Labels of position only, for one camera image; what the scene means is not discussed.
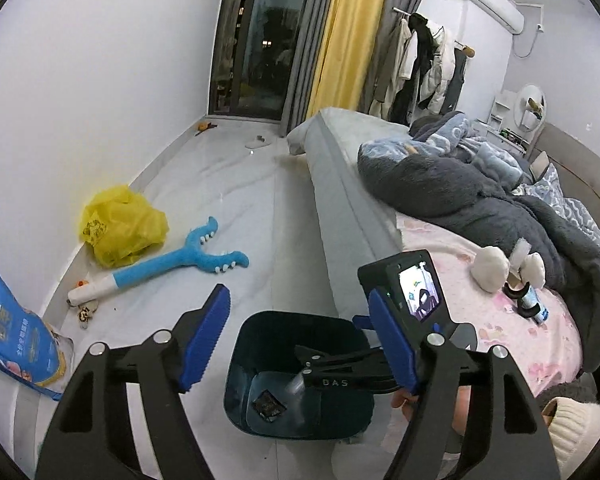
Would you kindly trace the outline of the person's right hand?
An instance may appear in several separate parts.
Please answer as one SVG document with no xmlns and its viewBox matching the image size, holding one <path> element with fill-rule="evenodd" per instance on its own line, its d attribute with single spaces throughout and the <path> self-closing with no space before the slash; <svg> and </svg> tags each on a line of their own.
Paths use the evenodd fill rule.
<svg viewBox="0 0 600 480">
<path fill-rule="evenodd" d="M 471 386 L 460 386 L 457 389 L 451 428 L 462 437 L 466 434 L 470 397 Z M 394 392 L 391 398 L 391 407 L 398 410 L 407 422 L 411 422 L 420 412 L 428 411 L 430 408 L 440 408 L 441 405 L 439 400 L 424 401 L 420 396 L 404 388 Z"/>
</svg>

